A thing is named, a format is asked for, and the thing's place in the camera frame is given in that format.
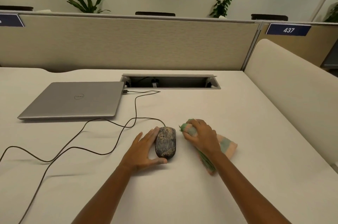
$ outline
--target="hand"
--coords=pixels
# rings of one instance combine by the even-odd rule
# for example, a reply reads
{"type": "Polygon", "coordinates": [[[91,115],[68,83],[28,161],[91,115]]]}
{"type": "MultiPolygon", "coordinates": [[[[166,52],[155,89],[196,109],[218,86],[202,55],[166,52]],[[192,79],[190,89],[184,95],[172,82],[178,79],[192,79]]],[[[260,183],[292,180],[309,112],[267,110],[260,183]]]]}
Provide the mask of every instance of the hand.
{"type": "Polygon", "coordinates": [[[150,147],[154,143],[158,131],[158,127],[151,129],[141,140],[142,132],[140,132],[122,158],[119,166],[130,168],[132,172],[136,172],[153,165],[166,164],[168,161],[165,158],[148,158],[150,147]]]}
{"type": "Polygon", "coordinates": [[[193,137],[186,132],[183,136],[186,140],[190,141],[197,149],[199,149],[207,157],[216,152],[221,152],[221,146],[217,140],[217,133],[205,121],[200,119],[189,120],[187,123],[192,124],[198,133],[197,137],[193,137]]]}

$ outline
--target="left hand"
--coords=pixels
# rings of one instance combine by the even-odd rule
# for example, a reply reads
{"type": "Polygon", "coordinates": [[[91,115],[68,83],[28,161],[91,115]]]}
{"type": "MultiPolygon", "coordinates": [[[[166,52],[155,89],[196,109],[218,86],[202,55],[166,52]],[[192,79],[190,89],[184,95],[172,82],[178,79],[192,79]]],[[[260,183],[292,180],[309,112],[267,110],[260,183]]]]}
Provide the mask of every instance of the left hand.
{"type": "Polygon", "coordinates": [[[120,166],[130,168],[132,172],[136,172],[153,165],[166,164],[168,161],[165,158],[149,159],[148,157],[150,147],[154,143],[158,131],[158,127],[151,129],[141,140],[142,132],[140,132],[122,158],[120,166]]]}

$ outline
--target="dell logo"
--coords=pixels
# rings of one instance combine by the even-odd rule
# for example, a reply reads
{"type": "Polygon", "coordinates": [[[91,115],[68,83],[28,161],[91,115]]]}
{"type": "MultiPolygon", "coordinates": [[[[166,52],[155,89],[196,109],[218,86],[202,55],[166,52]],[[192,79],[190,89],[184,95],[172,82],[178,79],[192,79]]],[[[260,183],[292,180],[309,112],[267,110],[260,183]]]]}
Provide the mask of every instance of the dell logo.
{"type": "Polygon", "coordinates": [[[79,100],[79,99],[82,99],[83,97],[84,97],[83,94],[78,94],[78,95],[75,95],[74,99],[79,100]]]}

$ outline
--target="silver laptop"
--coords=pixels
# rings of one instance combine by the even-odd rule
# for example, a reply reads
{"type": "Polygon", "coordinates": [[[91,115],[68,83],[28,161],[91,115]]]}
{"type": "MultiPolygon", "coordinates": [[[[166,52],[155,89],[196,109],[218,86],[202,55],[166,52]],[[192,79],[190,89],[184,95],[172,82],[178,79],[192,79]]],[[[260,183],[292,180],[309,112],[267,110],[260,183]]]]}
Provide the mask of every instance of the silver laptop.
{"type": "Polygon", "coordinates": [[[123,88],[124,82],[54,82],[18,118],[113,117],[123,88]]]}

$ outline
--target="white desk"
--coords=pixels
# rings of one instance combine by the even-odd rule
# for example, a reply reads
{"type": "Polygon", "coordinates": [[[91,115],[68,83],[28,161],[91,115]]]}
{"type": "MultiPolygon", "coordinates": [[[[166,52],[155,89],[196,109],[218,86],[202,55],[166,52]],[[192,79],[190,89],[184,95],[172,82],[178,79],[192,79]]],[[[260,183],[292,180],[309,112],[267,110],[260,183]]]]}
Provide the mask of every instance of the white desk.
{"type": "MultiPolygon", "coordinates": [[[[338,175],[239,71],[77,70],[0,68],[0,152],[10,145],[51,159],[84,122],[27,122],[17,116],[51,82],[119,81],[123,73],[217,75],[221,90],[162,90],[137,99],[140,117],[159,118],[178,131],[189,118],[202,118],[238,143],[232,162],[293,224],[337,223],[338,175]]],[[[115,121],[134,116],[135,95],[123,95],[115,121]]],[[[134,137],[158,121],[139,120],[126,129],[116,150],[97,156],[73,150],[60,157],[24,221],[70,223],[114,171],[134,137]]],[[[71,146],[108,152],[120,127],[105,121],[87,125],[71,146]]],[[[139,173],[121,199],[113,223],[246,223],[219,176],[210,177],[195,149],[177,133],[174,158],[155,171],[139,173]]],[[[0,163],[0,223],[16,224],[30,202],[46,165],[10,149],[0,163]]]]}

